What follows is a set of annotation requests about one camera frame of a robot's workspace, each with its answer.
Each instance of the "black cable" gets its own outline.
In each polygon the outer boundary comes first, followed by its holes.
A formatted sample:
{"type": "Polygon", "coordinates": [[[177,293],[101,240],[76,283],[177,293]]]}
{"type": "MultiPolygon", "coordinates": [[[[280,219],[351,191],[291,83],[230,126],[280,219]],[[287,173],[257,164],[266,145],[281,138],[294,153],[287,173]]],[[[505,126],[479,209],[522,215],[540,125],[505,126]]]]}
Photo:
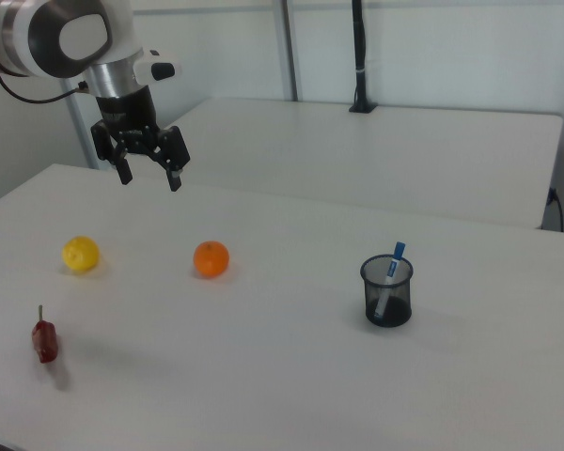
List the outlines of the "black cable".
{"type": "Polygon", "coordinates": [[[547,207],[552,205],[554,201],[556,201],[557,209],[559,210],[560,213],[560,232],[564,232],[564,211],[562,210],[562,202],[560,202],[560,198],[557,195],[557,189],[550,188],[549,194],[547,195],[547,203],[546,203],[547,207]]]}
{"type": "Polygon", "coordinates": [[[560,232],[564,232],[564,212],[562,211],[562,203],[560,202],[560,198],[557,196],[557,193],[554,193],[554,199],[557,202],[557,209],[560,212],[560,232]]]}
{"type": "Polygon", "coordinates": [[[65,94],[61,94],[60,96],[54,97],[52,99],[46,99],[45,101],[33,101],[31,99],[26,99],[25,97],[21,97],[19,94],[17,94],[12,89],[10,89],[7,86],[7,84],[4,83],[4,80],[2,79],[2,75],[0,75],[0,86],[2,86],[8,94],[10,94],[12,97],[17,99],[18,101],[24,101],[25,103],[32,103],[34,105],[43,105],[43,104],[46,104],[46,103],[53,103],[55,101],[61,101],[65,98],[67,98],[68,96],[72,96],[73,94],[76,94],[78,92],[84,92],[83,88],[82,88],[82,84],[80,84],[80,87],[72,89],[71,91],[66,92],[65,94]]]}

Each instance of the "white table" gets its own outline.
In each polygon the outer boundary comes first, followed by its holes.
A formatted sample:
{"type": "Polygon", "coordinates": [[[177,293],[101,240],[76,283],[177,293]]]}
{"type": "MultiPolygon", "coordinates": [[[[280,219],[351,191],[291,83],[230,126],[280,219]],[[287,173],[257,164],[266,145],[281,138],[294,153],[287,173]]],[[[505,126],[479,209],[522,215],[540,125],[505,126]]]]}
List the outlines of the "white table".
{"type": "Polygon", "coordinates": [[[563,451],[564,235],[53,166],[0,200],[0,441],[563,451]],[[82,277],[60,260],[78,234],[103,252],[82,277]],[[232,258],[212,281],[205,240],[232,258]],[[359,268],[398,240],[414,315],[383,330],[359,268]]]}
{"type": "Polygon", "coordinates": [[[238,99],[175,124],[191,183],[527,228],[541,225],[562,130],[548,115],[238,99]]]}

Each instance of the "black stand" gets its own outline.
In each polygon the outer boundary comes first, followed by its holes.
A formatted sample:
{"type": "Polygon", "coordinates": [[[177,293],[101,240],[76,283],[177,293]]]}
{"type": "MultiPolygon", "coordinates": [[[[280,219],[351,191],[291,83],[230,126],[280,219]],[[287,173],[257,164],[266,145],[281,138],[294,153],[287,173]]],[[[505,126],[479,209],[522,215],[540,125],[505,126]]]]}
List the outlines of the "black stand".
{"type": "Polygon", "coordinates": [[[376,103],[368,102],[366,92],[366,28],[364,27],[361,0],[352,0],[352,7],[357,88],[355,89],[354,104],[349,111],[352,113],[371,113],[376,108],[376,103]]]}

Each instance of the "yellow lemon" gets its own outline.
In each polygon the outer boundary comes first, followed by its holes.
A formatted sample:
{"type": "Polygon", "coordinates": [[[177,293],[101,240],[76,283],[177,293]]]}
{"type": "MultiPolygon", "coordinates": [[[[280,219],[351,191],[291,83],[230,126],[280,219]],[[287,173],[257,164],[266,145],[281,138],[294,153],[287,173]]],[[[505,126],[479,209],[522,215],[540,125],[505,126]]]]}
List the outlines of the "yellow lemon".
{"type": "Polygon", "coordinates": [[[98,264],[101,252],[88,237],[75,237],[63,247],[63,261],[74,271],[87,271],[98,264]]]}

